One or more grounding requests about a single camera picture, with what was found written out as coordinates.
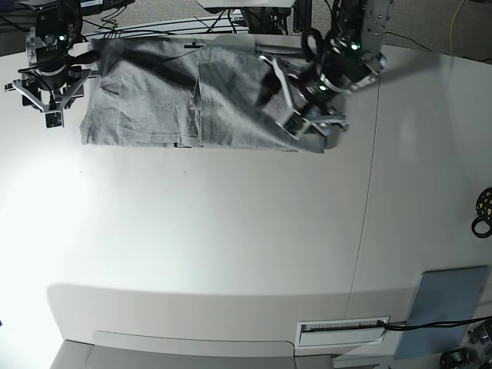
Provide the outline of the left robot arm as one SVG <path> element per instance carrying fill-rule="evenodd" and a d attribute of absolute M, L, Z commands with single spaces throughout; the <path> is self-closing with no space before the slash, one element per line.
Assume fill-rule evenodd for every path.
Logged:
<path fill-rule="evenodd" d="M 304 68 L 260 55 L 271 70 L 261 82 L 257 106 L 281 92 L 287 107 L 277 123 L 296 139 L 308 131 L 327 137 L 334 128 L 347 129 L 345 114 L 333 102 L 376 82 L 386 64 L 381 47 L 392 7 L 391 1 L 334 2 L 326 34 L 314 28 L 301 34 Z"/>

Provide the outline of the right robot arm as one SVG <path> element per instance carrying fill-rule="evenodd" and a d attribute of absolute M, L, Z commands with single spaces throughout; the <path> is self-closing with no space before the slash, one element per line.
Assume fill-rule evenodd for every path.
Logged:
<path fill-rule="evenodd" d="M 25 32 L 28 67 L 22 76 L 5 85 L 22 95 L 22 104 L 40 111 L 47 128 L 64 125 L 64 110 L 84 96 L 84 84 L 97 73 L 90 69 L 101 55 L 88 51 L 72 56 L 72 47 L 83 41 L 83 14 L 79 1 L 12 1 L 12 11 L 29 10 L 35 16 L 30 27 L 5 21 Z"/>

